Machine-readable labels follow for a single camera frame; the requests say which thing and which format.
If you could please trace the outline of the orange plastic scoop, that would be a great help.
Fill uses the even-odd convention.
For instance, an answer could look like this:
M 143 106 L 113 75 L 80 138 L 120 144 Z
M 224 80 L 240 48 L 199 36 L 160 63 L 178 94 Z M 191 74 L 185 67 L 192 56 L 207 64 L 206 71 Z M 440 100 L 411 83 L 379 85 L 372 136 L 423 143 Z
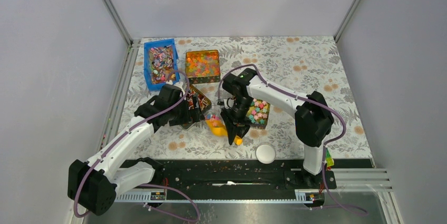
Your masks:
M 205 119 L 205 123 L 213 135 L 228 138 L 228 131 L 223 120 L 220 117 L 211 116 Z

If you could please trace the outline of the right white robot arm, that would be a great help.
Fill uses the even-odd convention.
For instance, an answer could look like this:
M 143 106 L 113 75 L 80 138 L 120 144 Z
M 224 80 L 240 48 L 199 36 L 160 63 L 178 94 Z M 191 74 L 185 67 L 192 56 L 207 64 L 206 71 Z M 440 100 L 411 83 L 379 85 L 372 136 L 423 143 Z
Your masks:
M 280 85 L 269 83 L 253 66 L 241 73 L 227 73 L 219 82 L 219 89 L 228 92 L 232 105 L 218 100 L 220 116 L 225 124 L 228 142 L 243 138 L 250 128 L 248 110 L 254 99 L 280 108 L 295 120 L 297 138 L 304 144 L 304 185 L 315 188 L 323 182 L 323 141 L 332 130 L 334 117 L 323 95 L 317 91 L 304 95 Z

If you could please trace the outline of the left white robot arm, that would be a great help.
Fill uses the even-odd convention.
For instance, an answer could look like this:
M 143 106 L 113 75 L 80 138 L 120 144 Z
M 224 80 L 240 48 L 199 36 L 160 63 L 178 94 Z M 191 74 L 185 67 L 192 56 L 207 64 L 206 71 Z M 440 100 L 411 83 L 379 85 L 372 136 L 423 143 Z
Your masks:
M 147 161 L 121 169 L 121 165 L 144 141 L 160 128 L 185 124 L 190 119 L 184 82 L 165 84 L 159 94 L 140 105 L 124 129 L 102 150 L 86 161 L 69 167 L 67 195 L 78 218 L 107 212 L 115 199 L 142 184 L 156 188 L 163 183 L 162 171 Z

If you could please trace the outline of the tin of star candies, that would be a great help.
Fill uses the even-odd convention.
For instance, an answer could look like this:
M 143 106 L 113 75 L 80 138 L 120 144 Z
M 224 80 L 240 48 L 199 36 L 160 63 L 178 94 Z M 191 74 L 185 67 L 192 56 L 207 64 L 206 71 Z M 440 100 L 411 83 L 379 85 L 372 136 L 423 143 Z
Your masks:
M 246 114 L 250 126 L 257 129 L 265 129 L 268 124 L 270 104 L 261 99 L 253 99 Z

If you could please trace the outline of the white jar lid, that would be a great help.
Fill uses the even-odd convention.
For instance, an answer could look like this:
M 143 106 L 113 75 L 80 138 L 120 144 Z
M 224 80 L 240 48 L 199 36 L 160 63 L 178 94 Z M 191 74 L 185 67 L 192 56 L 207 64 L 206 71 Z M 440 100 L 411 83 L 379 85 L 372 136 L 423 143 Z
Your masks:
M 272 145 L 264 143 L 256 148 L 255 156 L 259 162 L 270 164 L 276 158 L 276 150 Z

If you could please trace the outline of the tin of lollipops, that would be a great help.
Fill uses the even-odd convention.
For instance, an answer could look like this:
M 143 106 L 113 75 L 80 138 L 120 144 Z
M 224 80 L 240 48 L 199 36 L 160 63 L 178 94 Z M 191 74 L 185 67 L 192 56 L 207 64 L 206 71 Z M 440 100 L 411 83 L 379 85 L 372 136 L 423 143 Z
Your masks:
M 181 125 L 184 130 L 188 130 L 195 123 L 205 120 L 205 114 L 212 107 L 211 101 L 193 85 L 190 85 L 187 101 L 189 120 L 188 123 Z

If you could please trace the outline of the tin of orange gummies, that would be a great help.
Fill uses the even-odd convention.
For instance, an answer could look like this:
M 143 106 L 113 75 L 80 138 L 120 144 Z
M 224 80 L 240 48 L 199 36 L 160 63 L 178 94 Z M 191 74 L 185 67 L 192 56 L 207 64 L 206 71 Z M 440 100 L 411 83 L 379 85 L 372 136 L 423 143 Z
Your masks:
M 191 84 L 220 81 L 220 61 L 217 50 L 190 51 L 186 53 L 186 75 Z

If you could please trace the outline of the blue plastic candy bin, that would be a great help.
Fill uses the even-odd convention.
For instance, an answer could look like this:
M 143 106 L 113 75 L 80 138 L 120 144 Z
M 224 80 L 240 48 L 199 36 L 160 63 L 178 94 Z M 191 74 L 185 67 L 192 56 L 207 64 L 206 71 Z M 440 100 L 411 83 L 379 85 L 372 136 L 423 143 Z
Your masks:
M 143 75 L 149 91 L 160 90 L 166 81 L 176 83 L 179 73 L 168 74 L 178 69 L 178 53 L 173 38 L 160 41 L 145 42 L 143 46 Z

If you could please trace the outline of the colourful toy block stack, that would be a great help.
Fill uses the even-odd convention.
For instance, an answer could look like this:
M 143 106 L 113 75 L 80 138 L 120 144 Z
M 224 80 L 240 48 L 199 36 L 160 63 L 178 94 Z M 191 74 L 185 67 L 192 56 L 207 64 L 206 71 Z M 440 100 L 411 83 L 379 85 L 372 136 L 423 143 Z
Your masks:
M 331 169 L 332 166 L 334 166 L 334 159 L 332 158 L 329 149 L 327 147 L 324 147 L 325 150 L 325 163 L 326 163 L 326 168 L 327 169 Z

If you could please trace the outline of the clear plastic jar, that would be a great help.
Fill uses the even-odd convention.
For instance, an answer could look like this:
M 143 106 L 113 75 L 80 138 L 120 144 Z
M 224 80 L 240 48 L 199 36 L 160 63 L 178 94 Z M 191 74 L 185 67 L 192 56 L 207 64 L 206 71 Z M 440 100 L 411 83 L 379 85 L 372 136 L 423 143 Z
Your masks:
M 206 120 L 221 120 L 220 109 L 210 109 L 205 113 Z

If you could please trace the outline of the floral table mat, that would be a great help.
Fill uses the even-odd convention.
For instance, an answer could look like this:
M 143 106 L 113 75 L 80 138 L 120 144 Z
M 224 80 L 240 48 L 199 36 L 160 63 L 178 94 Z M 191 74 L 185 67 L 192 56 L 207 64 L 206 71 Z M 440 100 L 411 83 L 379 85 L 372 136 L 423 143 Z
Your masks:
M 335 121 L 328 145 L 335 159 L 371 158 L 372 153 L 358 114 L 353 94 L 331 36 L 303 37 L 178 37 L 178 67 L 184 69 L 188 51 L 217 50 L 222 74 L 240 65 L 257 65 L 262 76 L 289 89 L 310 94 L 320 92 L 329 107 L 347 125 L 346 134 Z M 230 145 L 227 138 L 213 135 L 203 123 L 189 129 L 161 128 L 141 143 L 130 158 L 153 159 L 254 159 L 263 143 L 273 146 L 278 159 L 298 159 L 304 146 L 296 138 L 294 120 L 281 108 L 270 109 L 264 129 L 251 128 L 241 145 Z

